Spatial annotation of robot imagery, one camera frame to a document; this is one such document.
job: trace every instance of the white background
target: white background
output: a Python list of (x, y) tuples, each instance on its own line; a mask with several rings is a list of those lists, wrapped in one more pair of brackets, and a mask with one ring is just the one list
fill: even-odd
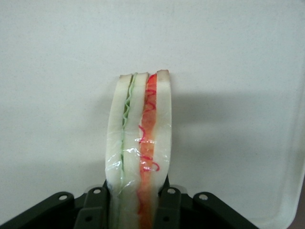
[(0, 2), (0, 223), (105, 180), (120, 74), (171, 73), (169, 178), (286, 228), (304, 178), (302, 0)]

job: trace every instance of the red filling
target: red filling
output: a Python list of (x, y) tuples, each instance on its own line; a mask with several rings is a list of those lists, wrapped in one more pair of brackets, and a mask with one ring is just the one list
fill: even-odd
[(140, 175), (141, 184), (137, 191), (140, 207), (140, 229), (150, 229), (153, 226), (151, 206), (151, 172), (159, 171), (160, 167), (153, 162), (154, 125), (156, 123), (157, 74), (149, 77), (145, 90), (145, 103), (142, 121), (139, 128), (143, 132), (140, 140)]

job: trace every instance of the plastic wrap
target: plastic wrap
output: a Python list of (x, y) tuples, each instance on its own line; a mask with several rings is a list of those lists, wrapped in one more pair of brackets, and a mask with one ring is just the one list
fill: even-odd
[(172, 107), (167, 70), (122, 75), (109, 116), (106, 179), (111, 229), (149, 229), (169, 168)]

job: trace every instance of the green filling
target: green filling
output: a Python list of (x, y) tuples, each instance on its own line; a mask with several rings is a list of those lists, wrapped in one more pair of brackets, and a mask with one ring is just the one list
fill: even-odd
[(122, 121), (122, 145), (121, 145), (121, 160), (122, 160), (122, 171), (124, 172), (124, 136), (125, 136), (125, 127), (127, 125), (127, 121), (128, 121), (128, 114), (130, 111), (130, 100), (132, 97), (132, 90), (134, 88), (134, 82), (135, 82), (135, 78), (137, 76), (138, 73), (135, 73), (132, 75), (131, 79), (130, 79), (130, 83), (128, 86), (128, 91), (127, 91), (127, 96), (126, 96), (126, 100), (125, 100), (125, 106), (124, 106), (124, 113), (123, 113), (123, 121)]

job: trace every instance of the black clamp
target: black clamp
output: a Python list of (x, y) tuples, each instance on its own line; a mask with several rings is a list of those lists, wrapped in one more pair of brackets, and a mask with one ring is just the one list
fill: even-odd
[[(159, 195), (153, 229), (258, 229), (212, 193), (191, 198), (171, 187), (167, 178)], [(109, 200), (106, 182), (78, 198), (59, 192), (0, 229), (107, 229)]]

